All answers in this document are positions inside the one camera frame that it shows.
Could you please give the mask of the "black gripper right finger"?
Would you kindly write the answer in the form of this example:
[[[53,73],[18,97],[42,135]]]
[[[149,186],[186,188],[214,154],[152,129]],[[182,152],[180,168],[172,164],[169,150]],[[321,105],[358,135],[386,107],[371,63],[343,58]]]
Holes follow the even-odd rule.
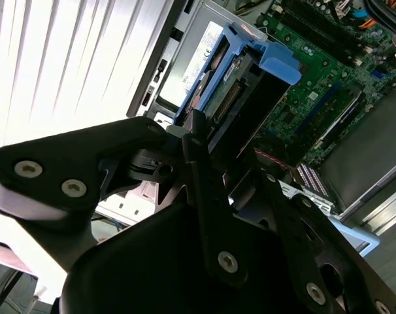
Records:
[[[285,197],[252,148],[222,162],[235,211],[278,241],[279,313],[396,313],[396,294],[311,200]]]

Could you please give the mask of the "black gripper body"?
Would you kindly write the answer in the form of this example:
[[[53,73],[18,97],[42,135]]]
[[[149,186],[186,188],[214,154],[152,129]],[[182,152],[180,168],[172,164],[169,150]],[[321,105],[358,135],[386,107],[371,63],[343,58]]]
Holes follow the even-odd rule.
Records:
[[[314,313],[302,285],[291,282],[278,238],[233,219],[229,252],[245,276],[205,268],[197,215],[173,205],[87,251],[69,272],[61,313]]]

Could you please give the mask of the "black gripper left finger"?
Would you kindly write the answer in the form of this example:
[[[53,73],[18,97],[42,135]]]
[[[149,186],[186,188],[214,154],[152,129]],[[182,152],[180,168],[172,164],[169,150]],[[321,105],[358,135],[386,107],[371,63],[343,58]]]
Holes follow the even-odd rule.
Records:
[[[138,116],[0,148],[0,212],[52,233],[84,230],[100,201],[143,181],[159,185],[164,208],[196,218],[183,237],[185,267],[226,283],[246,279],[204,113],[192,112],[182,136]]]

